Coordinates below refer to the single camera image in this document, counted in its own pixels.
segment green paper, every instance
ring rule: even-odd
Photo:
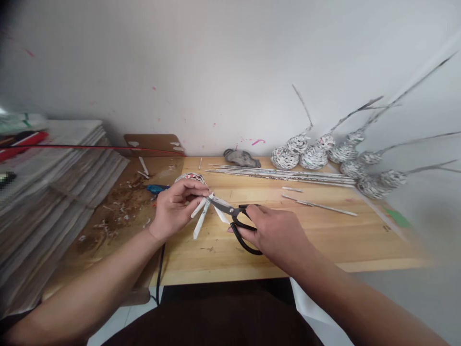
[[[411,228],[412,227],[411,223],[409,223],[408,220],[405,219],[405,217],[402,214],[400,214],[398,211],[389,210],[387,208],[384,208],[384,209],[386,209],[386,211],[389,213],[390,217],[395,221],[395,223],[399,227],[402,227],[402,228]]]

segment dark clothing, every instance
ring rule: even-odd
[[[323,346],[296,309],[267,292],[162,302],[104,345]]]

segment newspaper stack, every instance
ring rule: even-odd
[[[97,120],[50,120],[41,144],[108,146]],[[32,309],[47,280],[128,164],[111,149],[32,148],[0,163],[0,312]]]

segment red object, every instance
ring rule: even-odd
[[[147,151],[159,151],[159,152],[166,152],[169,154],[175,154],[179,156],[187,157],[186,155],[176,152],[176,151],[166,151],[166,150],[159,150],[159,149],[150,149],[150,148],[140,148],[140,147],[105,147],[105,146],[79,146],[79,145],[59,145],[59,144],[35,144],[35,145],[18,145],[18,148],[61,148],[61,149],[135,149],[135,150],[147,150]],[[15,150],[14,146],[10,147],[3,147],[0,145],[0,150]]]
[[[42,140],[44,140],[46,137],[48,137],[48,133],[39,131],[31,134],[30,136],[21,139],[20,141],[17,141],[16,143],[12,144],[10,148],[8,149],[2,149],[0,150],[0,162],[5,161],[6,159],[9,159],[13,156],[16,156],[19,153],[22,153],[26,151],[29,148],[15,148],[15,146],[32,146],[37,143],[40,143]]]

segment white wall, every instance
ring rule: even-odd
[[[456,0],[24,0],[2,46],[0,104],[103,119],[119,144],[124,133],[175,133],[188,155],[237,144],[267,155],[308,125],[292,83],[313,136],[324,132],[395,93],[455,32],[460,8]],[[257,139],[266,143],[252,146]]]
[[[460,35],[436,54],[432,68],[461,50]],[[377,150],[408,139],[461,131],[461,54],[411,93],[367,131],[360,150]],[[386,153],[372,171],[401,171],[461,159],[461,135],[436,139]],[[449,166],[461,170],[461,162]],[[461,174],[427,171],[409,176],[408,184],[393,192],[388,202],[416,228],[433,254],[431,269],[356,274],[427,323],[451,345],[461,345]]]

